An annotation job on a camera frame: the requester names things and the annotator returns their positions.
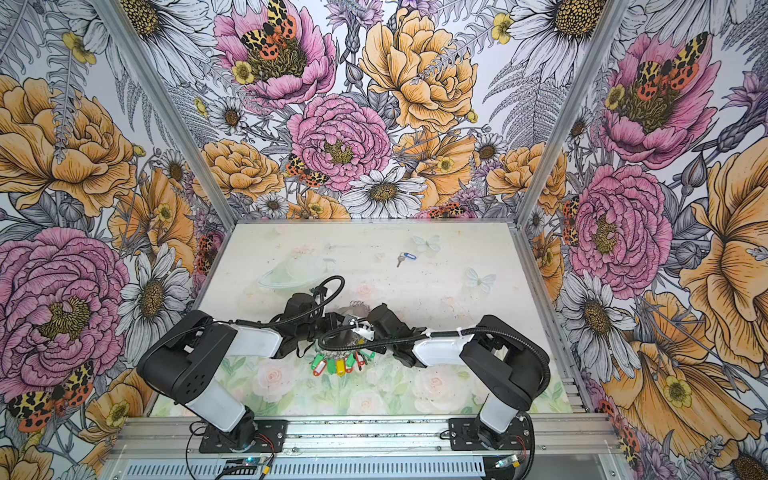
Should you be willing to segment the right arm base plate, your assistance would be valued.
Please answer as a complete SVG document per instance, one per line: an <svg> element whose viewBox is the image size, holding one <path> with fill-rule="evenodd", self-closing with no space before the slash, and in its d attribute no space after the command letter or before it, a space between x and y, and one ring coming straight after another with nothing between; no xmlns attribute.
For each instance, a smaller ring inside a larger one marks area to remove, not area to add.
<svg viewBox="0 0 768 480"><path fill-rule="evenodd" d="M533 423L528 415L514 417L502 433L492 430L478 417L449 418L447 425L440 436L449 441L453 451L529 452L535 447Z"/></svg>

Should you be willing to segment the yellow key tag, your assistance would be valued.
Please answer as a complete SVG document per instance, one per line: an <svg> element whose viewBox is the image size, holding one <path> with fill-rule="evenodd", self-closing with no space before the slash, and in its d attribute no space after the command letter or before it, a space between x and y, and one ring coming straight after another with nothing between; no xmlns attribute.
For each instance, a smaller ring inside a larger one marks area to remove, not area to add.
<svg viewBox="0 0 768 480"><path fill-rule="evenodd" d="M335 362L336 374L343 377L346 374L346 365L343 359L337 359Z"/></svg>

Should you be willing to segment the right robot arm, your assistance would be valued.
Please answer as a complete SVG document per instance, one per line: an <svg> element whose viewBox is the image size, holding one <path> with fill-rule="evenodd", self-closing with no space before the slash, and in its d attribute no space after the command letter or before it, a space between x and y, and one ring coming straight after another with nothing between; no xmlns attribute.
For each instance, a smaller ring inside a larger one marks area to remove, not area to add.
<svg viewBox="0 0 768 480"><path fill-rule="evenodd" d="M373 331L364 345L390 352L406 367L465 366L480 380L489 395L462 436L488 450L502 448L550 384L548 353L494 315L474 327L435 331L411 328L381 304L362 323Z"/></svg>

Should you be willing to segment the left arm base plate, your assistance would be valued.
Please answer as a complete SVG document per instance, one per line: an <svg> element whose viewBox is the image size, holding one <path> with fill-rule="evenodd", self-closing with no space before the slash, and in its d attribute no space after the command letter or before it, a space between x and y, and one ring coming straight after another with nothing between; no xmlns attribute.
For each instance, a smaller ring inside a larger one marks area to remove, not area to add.
<svg viewBox="0 0 768 480"><path fill-rule="evenodd" d="M246 419L231 432L207 425L198 450L202 454L280 453L289 422L280 419Z"/></svg>

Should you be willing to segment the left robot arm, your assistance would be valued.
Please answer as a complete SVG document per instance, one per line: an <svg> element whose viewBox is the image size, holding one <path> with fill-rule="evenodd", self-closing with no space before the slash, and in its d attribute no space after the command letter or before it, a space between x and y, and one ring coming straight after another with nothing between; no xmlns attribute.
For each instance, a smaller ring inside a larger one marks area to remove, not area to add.
<svg viewBox="0 0 768 480"><path fill-rule="evenodd" d="M339 326L343 316L325 311L322 300L295 294L286 317L264 323L219 321L193 310L141 356L138 375L156 392L184 406L205 421L215 444L246 451L260 441L254 413L216 379L223 360L231 356L282 359L300 343L312 342Z"/></svg>

